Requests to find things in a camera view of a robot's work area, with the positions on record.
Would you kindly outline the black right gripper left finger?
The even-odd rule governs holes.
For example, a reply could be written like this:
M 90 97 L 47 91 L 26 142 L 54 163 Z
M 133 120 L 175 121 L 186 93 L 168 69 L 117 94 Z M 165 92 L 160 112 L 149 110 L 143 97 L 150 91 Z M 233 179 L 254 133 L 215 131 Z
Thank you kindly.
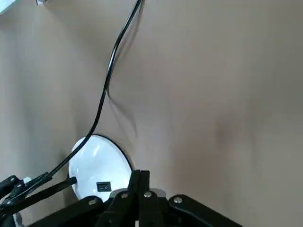
M 131 173 L 127 189 L 114 191 L 115 196 L 103 202 L 88 196 L 33 224 L 32 227 L 127 227 L 134 226 L 140 170 Z

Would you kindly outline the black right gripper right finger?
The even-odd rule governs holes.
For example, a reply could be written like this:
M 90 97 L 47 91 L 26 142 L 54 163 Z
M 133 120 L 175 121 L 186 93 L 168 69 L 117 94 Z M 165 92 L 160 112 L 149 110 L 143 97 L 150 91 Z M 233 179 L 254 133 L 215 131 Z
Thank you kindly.
M 140 171 L 141 227 L 240 227 L 198 201 L 177 194 L 169 199 L 150 188 L 150 172 Z

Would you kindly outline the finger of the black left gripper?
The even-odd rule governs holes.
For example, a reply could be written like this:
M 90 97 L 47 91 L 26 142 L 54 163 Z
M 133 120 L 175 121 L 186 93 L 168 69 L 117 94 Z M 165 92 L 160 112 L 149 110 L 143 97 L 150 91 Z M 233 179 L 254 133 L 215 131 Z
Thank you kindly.
M 47 189 L 44 189 L 30 197 L 21 199 L 18 202 L 13 202 L 12 204 L 8 204 L 4 208 L 0 209 L 1 214 L 15 214 L 29 206 L 32 206 L 44 199 L 47 199 L 54 194 L 70 187 L 71 185 L 75 184 L 77 182 L 76 177 L 67 178 L 66 180 L 55 184 Z
M 24 198 L 26 195 L 23 193 L 26 190 L 26 178 L 19 179 L 15 175 L 0 182 L 0 199 L 2 201 L 9 201 L 15 197 Z

